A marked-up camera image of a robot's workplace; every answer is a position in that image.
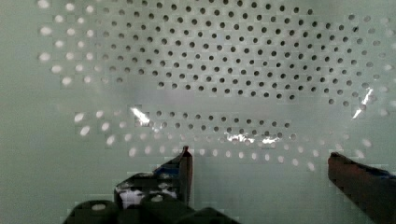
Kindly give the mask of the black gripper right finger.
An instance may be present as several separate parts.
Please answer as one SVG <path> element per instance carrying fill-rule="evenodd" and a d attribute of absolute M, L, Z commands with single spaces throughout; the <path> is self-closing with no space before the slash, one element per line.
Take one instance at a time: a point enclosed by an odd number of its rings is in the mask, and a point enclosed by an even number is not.
<path fill-rule="evenodd" d="M 375 224 L 395 224 L 395 175 L 332 152 L 328 178 Z"/>

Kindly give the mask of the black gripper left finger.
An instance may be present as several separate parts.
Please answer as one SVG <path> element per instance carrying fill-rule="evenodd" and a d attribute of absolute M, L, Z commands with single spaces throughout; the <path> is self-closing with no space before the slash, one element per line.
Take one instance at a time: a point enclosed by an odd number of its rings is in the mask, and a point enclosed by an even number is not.
<path fill-rule="evenodd" d="M 151 173 L 138 173 L 116 185 L 114 201 L 121 209 L 138 206 L 150 194 L 162 193 L 189 203 L 192 182 L 192 155 L 189 147 Z"/>

